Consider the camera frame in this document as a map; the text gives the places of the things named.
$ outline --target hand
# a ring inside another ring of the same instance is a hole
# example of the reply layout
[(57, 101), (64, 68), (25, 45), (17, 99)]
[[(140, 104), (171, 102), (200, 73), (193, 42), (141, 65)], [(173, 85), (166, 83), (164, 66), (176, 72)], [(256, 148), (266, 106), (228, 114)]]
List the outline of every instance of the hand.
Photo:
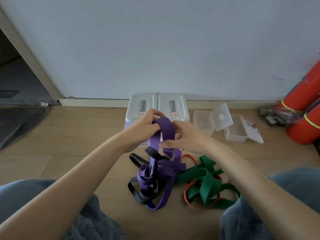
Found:
[(202, 133), (190, 122), (173, 121), (175, 127), (176, 140), (166, 140), (160, 143), (162, 148), (179, 148), (188, 152), (205, 154), (205, 144), (213, 138)]
[(160, 126), (157, 123), (152, 124), (152, 121), (157, 120), (156, 116), (164, 117), (165, 115), (162, 112), (151, 108), (128, 129), (121, 132), (123, 139), (129, 143), (126, 152), (131, 152), (136, 149), (138, 145), (148, 140), (154, 133), (160, 130)]

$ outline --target purple resistance band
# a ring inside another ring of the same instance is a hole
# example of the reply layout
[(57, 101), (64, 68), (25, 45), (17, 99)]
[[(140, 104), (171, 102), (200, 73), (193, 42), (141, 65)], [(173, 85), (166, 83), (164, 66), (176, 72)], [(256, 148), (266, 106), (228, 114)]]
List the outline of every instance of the purple resistance band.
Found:
[[(164, 141), (174, 140), (175, 133), (174, 125), (167, 117), (160, 117), (155, 121), (155, 123), (160, 126), (160, 130), (149, 139), (149, 144), (153, 149), (158, 151), (161, 132)], [(157, 161), (153, 157), (150, 157), (149, 166), (145, 164), (142, 165), (138, 172), (137, 178), (140, 183), (140, 190), (142, 193), (150, 192), (150, 190), (152, 190), (150, 187), (153, 187), (157, 180), (155, 177), (156, 175), (159, 176), (162, 182), (165, 182), (164, 193), (158, 206), (155, 206), (152, 200), (147, 202), (146, 205), (151, 210), (158, 210), (166, 205), (170, 197), (177, 172), (186, 170), (186, 164), (180, 162), (181, 151), (179, 149), (163, 148), (163, 153), (169, 158), (174, 158), (174, 160), (170, 161), (161, 159)]]

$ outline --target baseboard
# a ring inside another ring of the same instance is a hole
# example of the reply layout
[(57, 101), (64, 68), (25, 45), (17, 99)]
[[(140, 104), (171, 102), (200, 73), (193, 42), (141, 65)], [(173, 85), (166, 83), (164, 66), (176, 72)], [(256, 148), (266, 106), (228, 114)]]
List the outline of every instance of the baseboard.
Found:
[[(127, 108), (128, 99), (90, 99), (90, 98), (63, 98), (60, 100), (63, 106), (72, 107), (104, 107)], [(256, 109), (261, 106), (273, 106), (278, 101), (197, 101), (188, 100), (189, 109), (214, 109), (220, 104), (226, 103), (229, 109)]]

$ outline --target right hand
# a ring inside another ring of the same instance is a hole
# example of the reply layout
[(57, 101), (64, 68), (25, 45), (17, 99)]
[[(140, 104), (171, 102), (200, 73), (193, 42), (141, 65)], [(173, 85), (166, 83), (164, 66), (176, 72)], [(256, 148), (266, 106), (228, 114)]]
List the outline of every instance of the right hand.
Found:
[(162, 148), (179, 148), (188, 152), (205, 154), (205, 144), (214, 140), (202, 133), (190, 122), (173, 121), (177, 133), (176, 140), (166, 140), (160, 143)]

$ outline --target door frame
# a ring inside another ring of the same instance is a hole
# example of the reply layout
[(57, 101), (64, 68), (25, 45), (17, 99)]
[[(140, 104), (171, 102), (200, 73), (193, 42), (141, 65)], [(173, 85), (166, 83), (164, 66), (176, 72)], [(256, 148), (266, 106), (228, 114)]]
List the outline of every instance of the door frame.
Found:
[(35, 58), (27, 44), (21, 38), (15, 27), (12, 25), (10, 20), (7, 18), (6, 14), (0, 7), (0, 28), (2, 32), (7, 36), (31, 70), (34, 72), (36, 77), (44, 85), (46, 90), (50, 93), (54, 100), (60, 100), (63, 95), (58, 90), (58, 88), (51, 81), (50, 77), (44, 71), (38, 60)]

